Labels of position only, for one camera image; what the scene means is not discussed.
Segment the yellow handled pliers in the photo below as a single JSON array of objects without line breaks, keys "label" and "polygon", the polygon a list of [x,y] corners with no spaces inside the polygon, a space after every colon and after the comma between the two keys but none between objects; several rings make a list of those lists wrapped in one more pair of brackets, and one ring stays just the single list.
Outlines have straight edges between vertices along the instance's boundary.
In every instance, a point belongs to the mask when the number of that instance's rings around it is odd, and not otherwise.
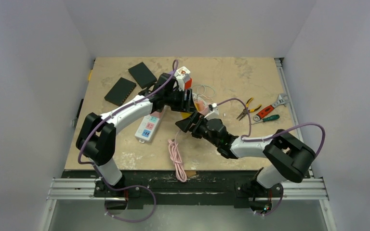
[{"label": "yellow handled pliers", "polygon": [[237,119],[240,121],[241,119],[243,119],[245,116],[247,116],[247,115],[249,115],[250,113],[253,113],[253,112],[256,112],[256,111],[258,111],[261,107],[262,107],[262,105],[261,104],[259,104],[258,106],[256,106],[256,107],[254,107],[254,108],[252,108],[252,109],[250,109],[249,108],[249,106],[250,106],[250,103],[253,101],[253,97],[251,97],[251,98],[249,98],[247,101],[246,101],[246,103],[245,103],[245,105],[246,105],[246,109],[243,109],[243,111],[239,114],[239,116],[237,117]]}]

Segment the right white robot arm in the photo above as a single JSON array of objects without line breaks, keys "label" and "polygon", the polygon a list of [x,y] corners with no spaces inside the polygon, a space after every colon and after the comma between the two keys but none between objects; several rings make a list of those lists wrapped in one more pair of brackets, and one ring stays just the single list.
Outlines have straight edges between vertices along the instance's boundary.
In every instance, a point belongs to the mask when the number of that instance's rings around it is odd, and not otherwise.
[{"label": "right white robot arm", "polygon": [[268,159],[271,165],[260,170],[251,183],[252,192],[258,196],[287,180],[302,182],[316,158],[316,152],[283,129],[270,136],[245,140],[229,133],[221,119],[207,120],[198,112],[175,124],[182,132],[190,132],[194,138],[207,140],[226,159]]}]

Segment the green handled screwdriver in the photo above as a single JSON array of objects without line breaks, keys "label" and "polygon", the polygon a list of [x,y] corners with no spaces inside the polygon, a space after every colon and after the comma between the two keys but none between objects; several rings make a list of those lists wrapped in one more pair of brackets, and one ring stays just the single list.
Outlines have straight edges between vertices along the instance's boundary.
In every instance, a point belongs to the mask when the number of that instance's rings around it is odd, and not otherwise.
[{"label": "green handled screwdriver", "polygon": [[254,125],[254,124],[257,124],[257,123],[265,123],[265,122],[275,121],[275,120],[278,120],[279,118],[280,118],[280,115],[278,115],[278,114],[271,115],[271,116],[265,117],[265,118],[263,118],[259,121],[250,123],[250,125]]}]

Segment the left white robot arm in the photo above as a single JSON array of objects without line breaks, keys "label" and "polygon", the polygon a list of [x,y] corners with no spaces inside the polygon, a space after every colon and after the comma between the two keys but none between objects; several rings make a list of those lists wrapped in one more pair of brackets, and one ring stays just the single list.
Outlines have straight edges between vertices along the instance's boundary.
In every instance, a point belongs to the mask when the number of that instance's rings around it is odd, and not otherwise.
[{"label": "left white robot arm", "polygon": [[79,157],[85,156],[106,182],[113,197],[124,192],[123,174],[113,160],[116,136],[128,125],[155,111],[170,107],[172,111],[192,113],[196,110],[191,89],[182,90],[173,75],[162,74],[153,89],[144,89],[130,102],[108,113],[88,114],[76,141]]}]

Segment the pink power strip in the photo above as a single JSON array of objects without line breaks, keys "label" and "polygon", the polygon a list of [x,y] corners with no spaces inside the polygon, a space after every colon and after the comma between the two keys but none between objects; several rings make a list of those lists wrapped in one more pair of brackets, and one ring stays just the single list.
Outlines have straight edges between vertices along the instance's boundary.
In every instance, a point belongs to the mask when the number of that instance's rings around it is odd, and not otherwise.
[{"label": "pink power strip", "polygon": [[197,111],[203,116],[206,116],[210,112],[209,104],[203,99],[194,101],[194,104],[195,104]]}]

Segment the white power strip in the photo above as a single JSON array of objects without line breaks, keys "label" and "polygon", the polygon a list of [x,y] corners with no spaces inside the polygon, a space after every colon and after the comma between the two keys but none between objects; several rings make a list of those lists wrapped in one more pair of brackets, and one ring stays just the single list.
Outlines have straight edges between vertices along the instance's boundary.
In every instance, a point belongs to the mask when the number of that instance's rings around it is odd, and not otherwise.
[{"label": "white power strip", "polygon": [[134,136],[140,143],[151,143],[165,114],[165,109],[161,112],[155,111],[144,116]]}]

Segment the black ribbed box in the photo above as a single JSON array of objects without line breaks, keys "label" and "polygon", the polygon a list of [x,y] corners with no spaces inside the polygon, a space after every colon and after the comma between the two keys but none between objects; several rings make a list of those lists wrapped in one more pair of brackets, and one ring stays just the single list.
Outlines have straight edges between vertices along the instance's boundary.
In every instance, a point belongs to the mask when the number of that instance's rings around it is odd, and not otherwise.
[{"label": "black ribbed box", "polygon": [[116,106],[122,106],[136,87],[136,83],[121,77],[104,99]]}]

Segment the red handled adjustable wrench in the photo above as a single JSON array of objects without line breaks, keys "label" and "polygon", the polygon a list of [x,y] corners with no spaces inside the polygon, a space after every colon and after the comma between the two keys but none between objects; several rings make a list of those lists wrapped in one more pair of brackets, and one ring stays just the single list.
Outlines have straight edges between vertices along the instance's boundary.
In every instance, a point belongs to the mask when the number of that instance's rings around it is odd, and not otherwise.
[{"label": "red handled adjustable wrench", "polygon": [[272,103],[271,105],[265,107],[260,112],[258,112],[254,117],[253,120],[258,122],[264,119],[267,115],[269,115],[275,108],[281,105],[286,105],[290,102],[290,97],[286,93],[282,93],[278,96],[277,100]]}]

